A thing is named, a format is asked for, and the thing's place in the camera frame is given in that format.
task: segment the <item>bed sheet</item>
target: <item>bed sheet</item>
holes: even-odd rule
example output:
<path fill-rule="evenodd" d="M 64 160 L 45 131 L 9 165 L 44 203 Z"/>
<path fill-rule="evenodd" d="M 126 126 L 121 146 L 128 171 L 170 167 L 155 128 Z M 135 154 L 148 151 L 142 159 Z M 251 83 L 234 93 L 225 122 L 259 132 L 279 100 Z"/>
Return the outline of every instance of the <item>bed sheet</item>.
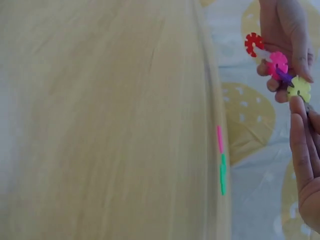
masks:
<path fill-rule="evenodd" d="M 320 1 L 301 0 L 315 49 L 310 103 L 320 110 Z M 298 212 L 289 146 L 290 110 L 268 92 L 268 77 L 245 50 L 260 34 L 258 0 L 201 0 L 216 45 L 222 81 L 232 177 L 233 240 L 320 240 Z"/>

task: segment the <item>pink stripe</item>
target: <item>pink stripe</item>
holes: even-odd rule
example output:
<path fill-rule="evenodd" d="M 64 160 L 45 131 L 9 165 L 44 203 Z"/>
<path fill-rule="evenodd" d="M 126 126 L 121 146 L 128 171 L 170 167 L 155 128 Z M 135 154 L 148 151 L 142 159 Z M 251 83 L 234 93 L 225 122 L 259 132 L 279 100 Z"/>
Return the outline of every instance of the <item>pink stripe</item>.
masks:
<path fill-rule="evenodd" d="M 216 126 L 216 134 L 218 136 L 220 153 L 223 154 L 224 153 L 224 141 L 223 141 L 223 137 L 222 137 L 221 126 Z"/>

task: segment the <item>red toy piece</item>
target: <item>red toy piece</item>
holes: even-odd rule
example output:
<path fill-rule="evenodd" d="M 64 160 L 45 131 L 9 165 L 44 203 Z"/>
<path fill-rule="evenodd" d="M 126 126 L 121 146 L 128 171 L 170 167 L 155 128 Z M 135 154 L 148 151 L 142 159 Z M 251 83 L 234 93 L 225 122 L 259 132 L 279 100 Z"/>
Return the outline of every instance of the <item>red toy piece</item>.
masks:
<path fill-rule="evenodd" d="M 255 32 L 252 32 L 245 37 L 244 46 L 246 52 L 253 58 L 257 57 L 257 54 L 254 52 L 254 46 L 259 49 L 265 48 L 262 37 Z"/>
<path fill-rule="evenodd" d="M 272 62 L 267 62 L 268 73 L 277 81 L 281 80 L 281 77 L 277 74 L 276 69 L 279 68 L 285 74 L 288 72 L 288 60 L 285 55 L 280 51 L 272 52 L 270 54 Z"/>

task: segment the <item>pink toy piece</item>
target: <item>pink toy piece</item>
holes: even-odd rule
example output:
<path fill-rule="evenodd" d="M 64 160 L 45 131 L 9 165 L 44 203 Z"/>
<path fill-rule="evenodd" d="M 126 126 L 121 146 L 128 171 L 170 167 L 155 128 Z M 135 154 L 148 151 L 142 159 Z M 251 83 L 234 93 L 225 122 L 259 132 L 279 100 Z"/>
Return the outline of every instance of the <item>pink toy piece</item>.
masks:
<path fill-rule="evenodd" d="M 281 77 L 277 74 L 276 69 L 279 68 L 285 74 L 288 72 L 288 60 L 282 52 L 276 51 L 270 54 L 272 62 L 267 62 L 268 73 L 275 80 L 280 81 Z"/>
<path fill-rule="evenodd" d="M 223 141 L 223 135 L 222 135 L 222 129 L 221 126 L 216 126 L 216 134 L 218 137 L 218 144 L 219 144 L 219 151 L 221 154 L 224 153 L 224 141 Z"/>

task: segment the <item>hand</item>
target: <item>hand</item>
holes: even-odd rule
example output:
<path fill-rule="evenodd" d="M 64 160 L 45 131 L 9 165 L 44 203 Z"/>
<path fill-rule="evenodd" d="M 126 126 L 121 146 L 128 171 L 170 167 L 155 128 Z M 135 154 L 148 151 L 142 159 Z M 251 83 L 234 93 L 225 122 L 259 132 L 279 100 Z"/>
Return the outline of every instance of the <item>hand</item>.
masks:
<path fill-rule="evenodd" d="M 288 59 L 289 71 L 292 76 L 299 75 L 313 83 L 310 66 L 314 55 L 309 38 L 308 23 L 305 12 L 298 0 L 259 0 L 260 28 L 264 40 L 264 48 L 269 52 L 280 51 Z M 260 76 L 267 76 L 266 62 L 257 67 Z M 271 78 L 267 88 L 275 93 L 279 103 L 288 101 L 287 91 L 279 82 Z"/>
<path fill-rule="evenodd" d="M 320 115 L 307 117 L 304 102 L 295 96 L 290 100 L 290 147 L 304 222 L 320 233 Z"/>

